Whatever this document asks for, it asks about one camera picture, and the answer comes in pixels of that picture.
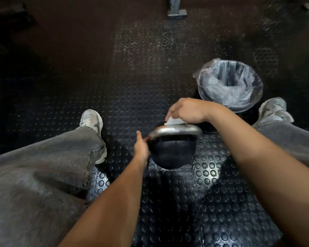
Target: shoe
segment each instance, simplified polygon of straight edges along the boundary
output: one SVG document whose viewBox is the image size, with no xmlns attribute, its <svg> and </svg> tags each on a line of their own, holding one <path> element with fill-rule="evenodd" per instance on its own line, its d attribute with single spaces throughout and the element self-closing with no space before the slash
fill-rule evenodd
<svg viewBox="0 0 309 247">
<path fill-rule="evenodd" d="M 91 129 L 93 129 L 98 134 L 98 136 L 103 141 L 103 139 L 101 137 L 101 132 L 102 132 L 102 128 L 103 128 L 103 120 L 102 120 L 102 117 L 99 115 L 99 113 L 96 112 L 95 110 L 88 109 L 85 112 L 83 112 L 79 126 L 80 127 L 82 127 L 82 126 L 90 127 Z M 105 161 L 106 156 L 107 156 L 107 149 L 106 149 L 106 145 L 104 143 L 103 155 L 101 156 L 101 158 L 99 160 L 97 160 L 95 162 L 95 164 L 98 165 L 100 163 L 103 163 Z"/>
<path fill-rule="evenodd" d="M 292 115 L 286 111 L 286 101 L 280 97 L 271 98 L 262 103 L 259 108 L 259 119 L 252 127 L 257 128 L 274 121 L 294 122 Z"/>
</svg>

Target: hand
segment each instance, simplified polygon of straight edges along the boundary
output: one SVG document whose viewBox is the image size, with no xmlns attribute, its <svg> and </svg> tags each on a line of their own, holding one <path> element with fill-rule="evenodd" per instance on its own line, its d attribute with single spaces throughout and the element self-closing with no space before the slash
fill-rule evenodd
<svg viewBox="0 0 309 247">
<path fill-rule="evenodd" d="M 134 158 L 139 159 L 144 166 L 147 164 L 148 157 L 150 155 L 149 147 L 148 147 L 149 138 L 142 138 L 142 134 L 140 131 L 136 132 L 136 143 L 134 145 Z"/>
<path fill-rule="evenodd" d="M 186 123 L 201 123 L 209 120 L 211 108 L 215 106 L 214 102 L 181 98 L 169 109 L 165 121 L 171 116 L 173 119 L 181 118 Z"/>
</svg>

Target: kettlebell handle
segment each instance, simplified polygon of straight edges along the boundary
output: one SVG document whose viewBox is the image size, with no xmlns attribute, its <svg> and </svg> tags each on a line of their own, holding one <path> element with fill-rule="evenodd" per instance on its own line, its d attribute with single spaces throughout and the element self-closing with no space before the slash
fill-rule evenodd
<svg viewBox="0 0 309 247">
<path fill-rule="evenodd" d="M 161 136 L 170 136 L 170 135 L 195 135 L 199 136 L 202 134 L 202 130 L 192 124 L 176 124 L 176 125 L 162 125 L 153 129 L 149 133 L 149 140 L 155 140 Z"/>
</svg>

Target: rubber floor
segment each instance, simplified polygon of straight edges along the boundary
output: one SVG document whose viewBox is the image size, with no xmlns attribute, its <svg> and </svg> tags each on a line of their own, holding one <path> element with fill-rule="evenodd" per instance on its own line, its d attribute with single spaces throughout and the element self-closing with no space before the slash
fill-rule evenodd
<svg viewBox="0 0 309 247">
<path fill-rule="evenodd" d="M 298 0 L 182 0 L 185 20 L 167 20 L 165 0 L 13 1 L 38 24 L 0 37 L 0 154 L 98 111 L 108 157 L 92 170 L 89 201 L 131 160 L 136 130 L 146 135 L 174 102 L 196 95 L 192 73 L 213 58 L 262 78 L 261 101 L 240 115 L 248 123 L 280 96 L 309 130 L 309 11 Z M 150 159 L 133 246 L 267 247 L 280 237 L 214 131 L 182 168 Z"/>
</svg>

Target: forearm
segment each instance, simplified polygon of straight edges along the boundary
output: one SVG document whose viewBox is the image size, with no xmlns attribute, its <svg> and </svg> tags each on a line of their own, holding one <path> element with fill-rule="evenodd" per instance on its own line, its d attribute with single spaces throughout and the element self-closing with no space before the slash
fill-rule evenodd
<svg viewBox="0 0 309 247">
<path fill-rule="evenodd" d="M 208 121 L 262 205 L 286 234 L 309 246 L 309 169 L 229 109 L 215 103 L 209 106 Z"/>
<path fill-rule="evenodd" d="M 134 157 L 91 204 L 59 247 L 130 246 L 140 208 L 144 160 Z"/>
</svg>

